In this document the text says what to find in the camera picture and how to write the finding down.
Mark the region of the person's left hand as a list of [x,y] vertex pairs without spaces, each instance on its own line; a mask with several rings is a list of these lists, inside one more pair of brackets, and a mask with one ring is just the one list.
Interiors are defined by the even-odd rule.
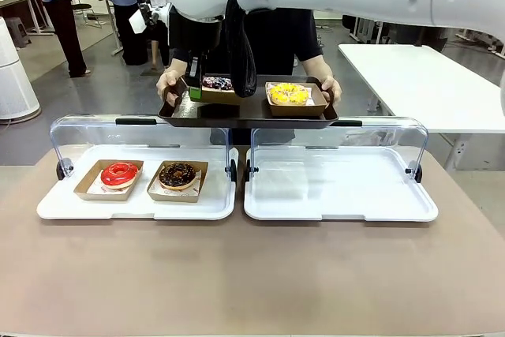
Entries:
[[338,103],[342,98],[342,89],[333,76],[326,76],[321,84],[322,94],[328,104]]

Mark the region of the person's right hand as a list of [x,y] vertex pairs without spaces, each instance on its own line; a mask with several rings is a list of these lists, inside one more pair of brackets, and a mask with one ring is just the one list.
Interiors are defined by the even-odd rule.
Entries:
[[176,70],[167,70],[159,78],[156,84],[159,98],[169,104],[171,107],[176,107],[182,99],[187,85],[182,74]]

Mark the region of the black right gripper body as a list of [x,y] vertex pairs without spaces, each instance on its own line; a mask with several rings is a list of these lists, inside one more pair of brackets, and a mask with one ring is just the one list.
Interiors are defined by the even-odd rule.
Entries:
[[194,21],[174,7],[169,12],[169,46],[193,53],[206,53],[219,45],[222,21]]

